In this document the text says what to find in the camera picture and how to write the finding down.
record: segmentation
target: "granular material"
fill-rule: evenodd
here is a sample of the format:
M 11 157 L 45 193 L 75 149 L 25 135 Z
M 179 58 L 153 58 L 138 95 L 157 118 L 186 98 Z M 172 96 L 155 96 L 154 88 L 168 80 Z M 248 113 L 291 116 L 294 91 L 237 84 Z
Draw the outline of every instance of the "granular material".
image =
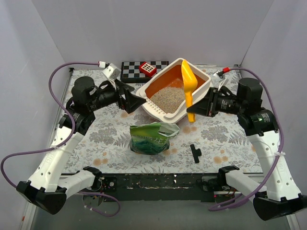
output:
M 173 114 L 185 99 L 184 90 L 175 87 L 165 87 L 150 98 L 156 106 L 167 114 Z

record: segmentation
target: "litter box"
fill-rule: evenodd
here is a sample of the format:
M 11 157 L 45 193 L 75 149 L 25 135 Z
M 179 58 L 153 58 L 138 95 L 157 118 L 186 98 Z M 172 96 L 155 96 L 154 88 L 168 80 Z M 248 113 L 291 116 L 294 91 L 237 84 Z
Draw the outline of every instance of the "litter box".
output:
M 173 114 L 166 114 L 150 98 L 159 90 L 165 87 L 183 88 L 183 80 L 181 75 L 181 63 L 184 59 L 178 58 L 159 73 L 154 75 L 152 79 L 145 85 L 140 87 L 136 95 L 145 98 L 147 103 L 142 106 L 144 110 L 152 117 L 160 120 L 161 122 L 177 123 L 181 118 L 187 114 L 186 101 L 184 100 L 178 109 Z M 195 77 L 197 78 L 198 85 L 193 92 L 193 104 L 202 99 L 212 86 L 211 77 L 205 72 L 201 71 L 196 66 L 189 63 Z

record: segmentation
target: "black and white checkered pattern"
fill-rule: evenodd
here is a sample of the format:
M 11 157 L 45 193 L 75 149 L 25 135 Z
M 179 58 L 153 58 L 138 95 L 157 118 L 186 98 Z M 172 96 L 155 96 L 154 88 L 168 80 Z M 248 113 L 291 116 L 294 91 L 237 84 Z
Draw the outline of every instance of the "black and white checkered pattern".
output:
M 121 63 L 120 80 L 124 83 L 146 83 L 151 78 L 139 71 L 139 66 L 147 62 L 157 68 L 157 73 L 168 66 L 168 61 L 125 61 Z

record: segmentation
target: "table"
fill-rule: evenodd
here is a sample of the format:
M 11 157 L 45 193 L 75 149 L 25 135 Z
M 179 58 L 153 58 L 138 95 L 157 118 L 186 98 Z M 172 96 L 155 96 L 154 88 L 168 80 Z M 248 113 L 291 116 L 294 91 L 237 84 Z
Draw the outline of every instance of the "table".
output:
M 216 87 L 220 79 L 213 74 L 223 67 L 197 65 L 206 71 Z M 101 70 L 74 70 L 66 100 L 71 97 L 75 80 L 90 76 L 96 85 L 105 81 Z M 226 85 L 236 93 L 239 76 L 235 71 L 226 74 Z M 136 92 L 141 83 L 131 84 Z M 170 149 L 148 156 L 130 150 L 130 126 L 155 122 L 143 108 L 132 114 L 120 110 L 115 104 L 95 112 L 96 120 L 67 162 L 64 172 L 75 173 L 85 166 L 93 166 L 103 173 L 216 173 L 227 165 L 236 165 L 246 173 L 262 172 L 258 157 L 235 115 L 219 113 L 216 117 L 196 115 L 190 124 L 187 117 L 177 125 L 181 131 L 171 140 Z M 190 144 L 201 149 L 200 163 L 195 164 Z

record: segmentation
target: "white wall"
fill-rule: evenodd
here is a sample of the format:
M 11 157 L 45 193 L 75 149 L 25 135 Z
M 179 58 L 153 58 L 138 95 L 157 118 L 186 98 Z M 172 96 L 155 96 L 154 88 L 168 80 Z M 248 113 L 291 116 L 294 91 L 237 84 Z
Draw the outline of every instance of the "white wall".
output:
M 33 0 L 65 61 L 241 63 L 273 0 Z
M 58 107 L 48 77 L 63 58 L 30 0 L 0 0 L 0 158 L 45 148 Z M 68 78 L 62 71 L 53 88 L 61 96 Z M 5 170 L 18 183 L 27 180 L 41 156 L 7 160 Z M 18 229 L 26 201 L 0 175 L 0 229 Z
M 244 60 L 272 94 L 285 134 L 284 151 L 291 174 L 307 194 L 307 1 L 275 0 Z M 297 214 L 307 229 L 307 210 Z

